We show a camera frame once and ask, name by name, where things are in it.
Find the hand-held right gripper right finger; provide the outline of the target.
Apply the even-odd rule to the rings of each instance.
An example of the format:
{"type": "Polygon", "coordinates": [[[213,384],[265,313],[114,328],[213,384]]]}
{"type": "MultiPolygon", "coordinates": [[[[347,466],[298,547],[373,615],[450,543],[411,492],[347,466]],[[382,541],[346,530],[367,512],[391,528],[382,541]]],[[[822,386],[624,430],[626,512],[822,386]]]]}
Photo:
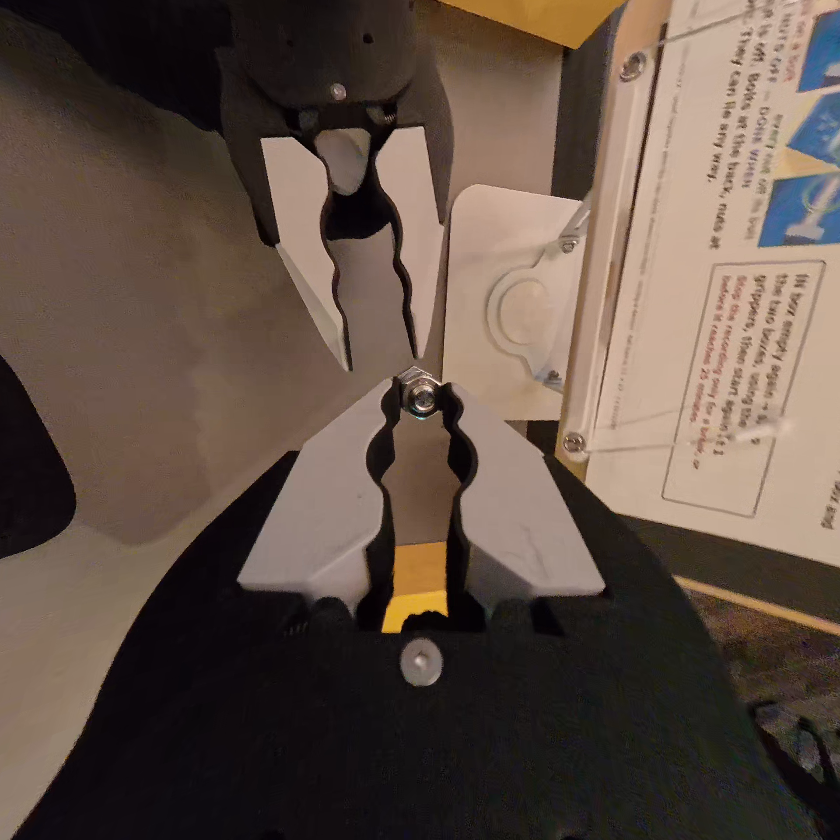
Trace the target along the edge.
{"type": "Polygon", "coordinates": [[[606,583],[543,453],[465,388],[439,393],[458,481],[446,542],[452,623],[484,623],[509,601],[601,595],[606,583]]]}

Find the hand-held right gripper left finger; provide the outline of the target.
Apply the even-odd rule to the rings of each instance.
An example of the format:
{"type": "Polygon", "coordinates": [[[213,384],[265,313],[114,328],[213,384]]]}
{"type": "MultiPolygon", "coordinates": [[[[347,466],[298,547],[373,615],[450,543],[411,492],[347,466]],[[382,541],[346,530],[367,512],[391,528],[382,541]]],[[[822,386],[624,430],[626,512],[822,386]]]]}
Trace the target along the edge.
{"type": "Polygon", "coordinates": [[[396,551],[382,480],[400,415],[400,386],[385,379],[302,446],[238,574],[242,588],[336,598],[361,629],[382,629],[396,551]]]}

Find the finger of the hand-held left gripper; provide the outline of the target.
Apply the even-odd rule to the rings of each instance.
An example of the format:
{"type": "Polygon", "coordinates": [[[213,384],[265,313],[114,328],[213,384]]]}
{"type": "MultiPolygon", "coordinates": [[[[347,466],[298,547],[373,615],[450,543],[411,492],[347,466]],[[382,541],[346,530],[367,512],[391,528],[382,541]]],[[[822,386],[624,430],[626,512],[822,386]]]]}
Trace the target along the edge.
{"type": "Polygon", "coordinates": [[[339,269],[326,244],[330,197],[324,162],[293,137],[260,142],[276,220],[276,250],[322,340],[344,371],[352,370],[346,319],[337,302],[339,269]]]}
{"type": "Polygon", "coordinates": [[[393,265],[402,282],[409,344],[420,360],[432,326],[445,233],[424,128],[394,129],[375,156],[375,174],[393,214],[393,265]]]}

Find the steel hex bolt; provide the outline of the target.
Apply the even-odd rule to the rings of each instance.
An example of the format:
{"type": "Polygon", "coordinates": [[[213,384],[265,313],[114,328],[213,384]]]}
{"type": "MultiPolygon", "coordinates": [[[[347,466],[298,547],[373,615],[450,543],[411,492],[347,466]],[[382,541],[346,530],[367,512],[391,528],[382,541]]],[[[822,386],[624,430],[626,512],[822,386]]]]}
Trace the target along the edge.
{"type": "Polygon", "coordinates": [[[425,420],[439,411],[442,384],[430,373],[413,365],[397,377],[402,410],[417,420],[425,420]]]}

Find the white sign stand base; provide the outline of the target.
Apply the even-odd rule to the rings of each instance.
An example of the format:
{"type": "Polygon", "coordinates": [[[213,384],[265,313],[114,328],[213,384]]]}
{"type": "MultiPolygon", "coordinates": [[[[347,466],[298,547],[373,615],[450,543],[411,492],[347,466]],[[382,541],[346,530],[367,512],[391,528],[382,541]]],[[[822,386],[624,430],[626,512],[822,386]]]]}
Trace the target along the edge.
{"type": "Polygon", "coordinates": [[[557,421],[592,197],[466,188],[450,220],[443,376],[505,421],[557,421]]]}

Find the acrylic instruction sign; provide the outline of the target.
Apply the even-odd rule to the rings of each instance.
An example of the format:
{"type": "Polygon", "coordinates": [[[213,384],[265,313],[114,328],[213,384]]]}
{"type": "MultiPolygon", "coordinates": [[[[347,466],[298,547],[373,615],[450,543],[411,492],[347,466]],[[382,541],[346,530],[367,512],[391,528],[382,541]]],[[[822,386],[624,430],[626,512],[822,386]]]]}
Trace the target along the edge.
{"type": "Polygon", "coordinates": [[[838,567],[838,2],[631,2],[603,118],[566,457],[838,567]]]}

